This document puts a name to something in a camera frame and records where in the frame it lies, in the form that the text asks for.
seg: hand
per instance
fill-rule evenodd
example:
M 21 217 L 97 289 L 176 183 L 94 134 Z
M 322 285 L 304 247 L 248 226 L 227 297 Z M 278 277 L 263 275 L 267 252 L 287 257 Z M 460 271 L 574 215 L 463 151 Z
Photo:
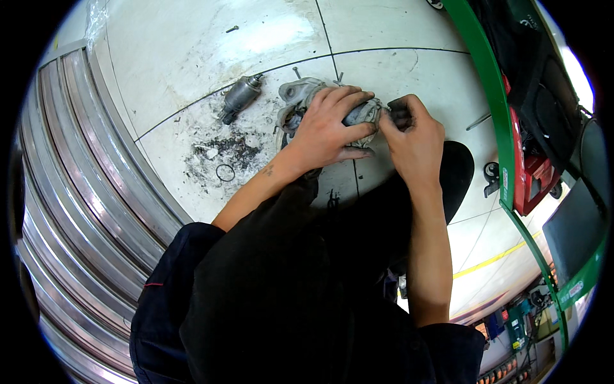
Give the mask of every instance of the hand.
M 379 129 L 410 195 L 441 190 L 439 169 L 446 133 L 443 125 L 430 116 L 416 95 L 403 96 L 388 106 L 392 112 L 382 108 Z
M 349 111 L 375 95 L 361 91 L 351 86 L 325 88 L 313 98 L 294 138 L 283 149 L 293 152 L 290 158 L 303 172 L 343 160 L 375 156 L 370 148 L 346 146 L 374 134 L 375 124 L 364 122 L 346 127 L 341 123 Z

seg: black tool bag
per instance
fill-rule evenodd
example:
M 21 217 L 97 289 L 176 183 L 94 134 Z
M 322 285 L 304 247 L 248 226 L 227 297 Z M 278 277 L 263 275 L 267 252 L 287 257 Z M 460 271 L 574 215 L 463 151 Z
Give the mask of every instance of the black tool bag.
M 544 31 L 517 22 L 506 0 L 468 0 L 511 85 L 508 103 L 561 174 L 580 137 L 578 98 Z

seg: o-ring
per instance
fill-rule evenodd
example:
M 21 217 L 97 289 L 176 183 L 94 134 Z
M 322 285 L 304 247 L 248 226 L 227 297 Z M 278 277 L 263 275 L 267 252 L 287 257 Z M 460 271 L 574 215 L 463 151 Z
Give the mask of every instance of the o-ring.
M 224 180 L 224 179 L 222 179 L 222 177 L 221 177 L 221 176 L 220 176 L 220 174 L 218 173 L 218 171 L 219 171 L 220 167 L 229 167 L 229 168 L 230 168 L 230 170 L 232 171 L 232 178 L 231 178 L 230 180 Z M 217 168 L 216 168 L 216 176 L 217 176 L 217 178 L 218 178 L 218 179 L 220 179 L 220 180 L 222 180 L 222 181 L 226 181 L 226 182 L 228 182 L 228 181 L 232 181 L 232 180 L 234 180 L 236 175 L 235 175 L 235 170 L 234 170 L 234 169 L 233 169 L 233 168 L 232 168 L 230 165 L 228 165 L 228 164 L 220 164 L 220 165 L 218 165 L 218 166 L 217 166 Z

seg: silver metal track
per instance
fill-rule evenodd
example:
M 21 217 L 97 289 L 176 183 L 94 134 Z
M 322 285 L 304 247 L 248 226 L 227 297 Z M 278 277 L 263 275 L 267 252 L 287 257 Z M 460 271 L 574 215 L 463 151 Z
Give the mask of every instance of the silver metal track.
M 130 138 L 95 54 L 42 67 L 21 115 L 18 253 L 40 326 L 77 382 L 135 383 L 128 338 L 142 285 L 190 217 Z

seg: dark work uniform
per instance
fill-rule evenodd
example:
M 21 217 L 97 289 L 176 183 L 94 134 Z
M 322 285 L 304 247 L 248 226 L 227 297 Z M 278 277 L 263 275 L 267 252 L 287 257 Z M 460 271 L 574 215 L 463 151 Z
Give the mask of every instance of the dark work uniform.
M 473 168 L 465 146 L 445 142 L 447 222 Z M 385 277 L 406 272 L 411 236 L 401 178 L 324 218 L 309 208 L 316 195 L 317 174 L 306 174 L 228 233 L 203 223 L 179 231 L 132 320 L 140 383 L 476 381 L 480 332 L 416 329 L 386 299 Z

